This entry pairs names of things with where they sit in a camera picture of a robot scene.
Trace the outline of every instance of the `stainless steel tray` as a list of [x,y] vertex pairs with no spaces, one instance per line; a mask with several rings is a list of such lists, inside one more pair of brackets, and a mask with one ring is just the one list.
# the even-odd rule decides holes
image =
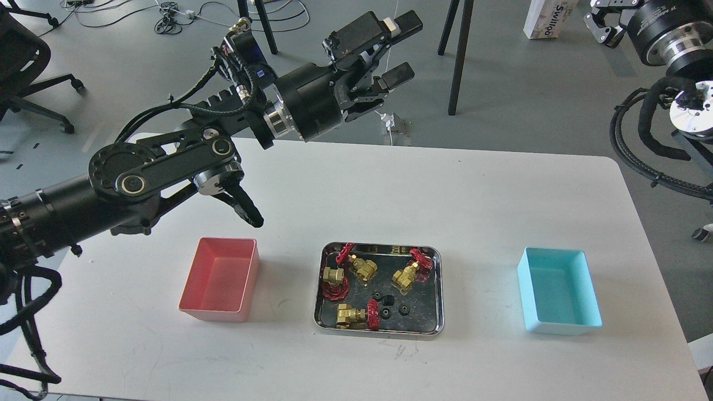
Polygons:
[[[316,302],[314,304],[314,322],[328,334],[361,335],[367,337],[408,338],[412,340],[430,340],[443,330],[443,285],[441,282],[441,255],[428,246],[380,245],[355,243],[350,254],[365,260],[373,260],[378,269],[376,275],[366,284],[362,284],[354,273],[345,266],[344,274],[349,279],[349,294],[344,300],[331,301],[322,294],[322,271],[324,267],[337,268],[337,256],[346,243],[330,243],[322,250]],[[418,248],[432,259],[434,266],[424,282],[416,282],[411,290],[403,295],[391,284],[394,273],[403,269],[412,259],[409,251]],[[353,308],[366,309],[374,291],[382,295],[393,295],[394,304],[384,306],[379,301],[379,310],[388,308],[391,317],[380,319],[379,329],[374,331],[366,322],[352,323],[349,328],[337,327],[337,306],[348,303]],[[408,305],[408,315],[401,315],[400,305]]]

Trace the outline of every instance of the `light blue bin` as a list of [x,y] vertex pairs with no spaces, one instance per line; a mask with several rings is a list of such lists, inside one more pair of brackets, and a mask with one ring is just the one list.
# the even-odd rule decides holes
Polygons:
[[527,247],[518,278],[528,331],[579,335],[602,327],[583,251]]

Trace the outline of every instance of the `black robotic arm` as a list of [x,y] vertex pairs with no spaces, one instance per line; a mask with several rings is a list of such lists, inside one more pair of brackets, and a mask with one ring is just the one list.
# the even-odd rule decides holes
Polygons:
[[[213,64],[196,85],[132,118],[114,144],[94,154],[87,175],[3,201],[0,303],[14,294],[18,313],[0,325],[0,334],[22,327],[40,372],[0,365],[0,373],[38,380],[41,391],[32,395],[7,380],[0,380],[0,385],[40,400],[48,383],[61,380],[45,362],[34,323],[34,313],[57,293],[61,279],[57,272],[36,266],[38,257],[51,257],[67,247],[79,256],[82,240],[106,230],[114,235],[148,235],[161,216],[196,193],[212,196],[250,225],[262,226],[260,212],[240,186],[245,174],[230,137],[250,128],[267,149],[288,133],[309,141],[373,111],[390,91],[414,77],[407,63],[381,77],[372,76],[379,59],[421,28],[414,11],[384,20],[368,12],[324,40],[328,65],[309,63],[278,76],[252,37],[250,20],[240,19],[212,48]],[[230,87],[206,101],[186,103],[216,74]],[[192,118],[174,132],[127,142],[143,123],[175,108],[188,109]],[[175,145],[172,153],[165,149],[170,144]],[[161,196],[181,182],[183,188]],[[32,277],[51,282],[36,299],[29,289]]]

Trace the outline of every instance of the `pink bin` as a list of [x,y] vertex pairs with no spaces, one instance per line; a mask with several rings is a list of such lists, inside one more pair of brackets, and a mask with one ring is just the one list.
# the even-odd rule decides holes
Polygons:
[[260,257],[251,238],[201,238],[178,309],[194,318],[244,322]]

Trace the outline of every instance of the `white box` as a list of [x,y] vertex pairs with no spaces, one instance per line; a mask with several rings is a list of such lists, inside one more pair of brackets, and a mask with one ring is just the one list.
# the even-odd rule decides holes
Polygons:
[[529,39],[558,37],[575,6],[577,0],[532,0],[523,29],[525,35]]

